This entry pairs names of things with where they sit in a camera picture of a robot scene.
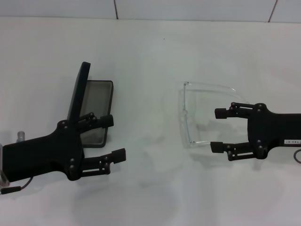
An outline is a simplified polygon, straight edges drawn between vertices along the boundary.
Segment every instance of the white table surface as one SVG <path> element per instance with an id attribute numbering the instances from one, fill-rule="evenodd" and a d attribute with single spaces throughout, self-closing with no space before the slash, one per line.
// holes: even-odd
<path id="1" fill-rule="evenodd" d="M 177 108 L 178 83 L 200 81 L 301 113 L 300 40 L 301 24 L 0 17 L 0 143 L 51 133 L 87 61 L 92 79 L 114 82 L 115 121 L 87 156 L 127 150 L 108 176 L 53 172 L 1 195 L 1 225 L 300 225 L 296 148 L 234 162 L 210 147 L 191 153 Z"/>

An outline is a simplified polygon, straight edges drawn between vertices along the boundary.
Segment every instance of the cable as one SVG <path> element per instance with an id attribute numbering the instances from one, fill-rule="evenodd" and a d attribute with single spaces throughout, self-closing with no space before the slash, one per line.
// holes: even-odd
<path id="1" fill-rule="evenodd" d="M 26 188 L 30 182 L 32 181 L 33 178 L 30 178 L 27 183 L 25 185 L 21 186 L 16 186 L 16 187 L 5 187 L 0 189 L 0 194 L 9 194 L 9 193 L 13 193 L 13 192 L 19 192 L 21 190 L 23 190 L 24 188 Z"/>
<path id="2" fill-rule="evenodd" d="M 297 159 L 297 157 L 296 157 L 296 155 L 297 155 L 298 152 L 301 152 L 301 149 L 295 151 L 295 153 L 293 154 L 293 158 L 296 160 L 297 163 L 300 163 L 300 164 L 301 164 L 301 161 L 299 161 L 299 160 Z"/>

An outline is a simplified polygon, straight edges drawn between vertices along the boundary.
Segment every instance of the transparent plastic object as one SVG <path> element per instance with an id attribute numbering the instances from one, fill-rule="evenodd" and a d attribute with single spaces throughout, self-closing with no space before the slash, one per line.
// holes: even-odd
<path id="1" fill-rule="evenodd" d="M 211 141 L 247 142 L 247 120 L 216 119 L 216 108 L 229 108 L 232 102 L 246 103 L 234 88 L 201 82 L 185 82 L 180 90 L 180 126 L 186 147 L 198 147 Z"/>

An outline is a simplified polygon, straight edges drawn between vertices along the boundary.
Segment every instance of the printed label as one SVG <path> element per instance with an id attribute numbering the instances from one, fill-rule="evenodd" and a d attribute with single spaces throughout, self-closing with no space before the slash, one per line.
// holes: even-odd
<path id="1" fill-rule="evenodd" d="M 301 145 L 301 140 L 284 140 L 285 145 Z"/>

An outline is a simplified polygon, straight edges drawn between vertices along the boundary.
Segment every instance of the black cable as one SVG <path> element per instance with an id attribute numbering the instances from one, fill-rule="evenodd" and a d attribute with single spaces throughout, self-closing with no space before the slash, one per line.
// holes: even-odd
<path id="1" fill-rule="evenodd" d="M 21 190 L 23 190 L 24 188 L 26 188 L 30 182 L 32 181 L 33 178 L 30 178 L 27 183 L 25 185 L 21 186 L 16 186 L 16 187 L 5 187 L 0 189 L 0 194 L 9 194 L 9 193 L 13 193 L 13 192 L 19 192 Z"/>
<path id="2" fill-rule="evenodd" d="M 299 161 L 299 160 L 297 159 L 297 157 L 296 157 L 296 155 L 297 155 L 298 152 L 301 152 L 301 149 L 295 151 L 295 153 L 293 154 L 293 158 L 296 160 L 297 163 L 300 163 L 300 164 L 301 164 L 301 161 Z"/>

